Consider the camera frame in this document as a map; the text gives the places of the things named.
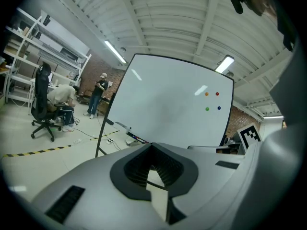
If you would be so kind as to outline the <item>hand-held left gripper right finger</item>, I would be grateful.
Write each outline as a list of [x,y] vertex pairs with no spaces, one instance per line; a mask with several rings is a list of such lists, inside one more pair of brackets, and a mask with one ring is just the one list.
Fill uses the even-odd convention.
[[158,175],[168,190],[168,218],[154,220],[154,230],[229,230],[236,215],[240,186],[234,174],[243,156],[218,154],[207,147],[183,149],[153,143]]

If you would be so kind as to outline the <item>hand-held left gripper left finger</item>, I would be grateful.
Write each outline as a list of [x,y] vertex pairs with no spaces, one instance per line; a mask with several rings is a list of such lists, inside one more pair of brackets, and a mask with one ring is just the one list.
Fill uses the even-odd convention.
[[151,203],[127,198],[110,178],[115,162],[134,151],[83,162],[46,186],[33,205],[68,230],[152,230]]

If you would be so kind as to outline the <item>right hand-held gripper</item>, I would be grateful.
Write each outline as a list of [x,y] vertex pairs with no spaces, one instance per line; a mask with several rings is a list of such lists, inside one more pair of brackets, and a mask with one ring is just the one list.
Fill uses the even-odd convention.
[[233,155],[245,155],[248,148],[254,144],[261,142],[259,131],[254,123],[237,130],[233,136],[224,135],[218,148],[208,146],[188,146],[189,150],[211,150],[213,153],[224,153]]

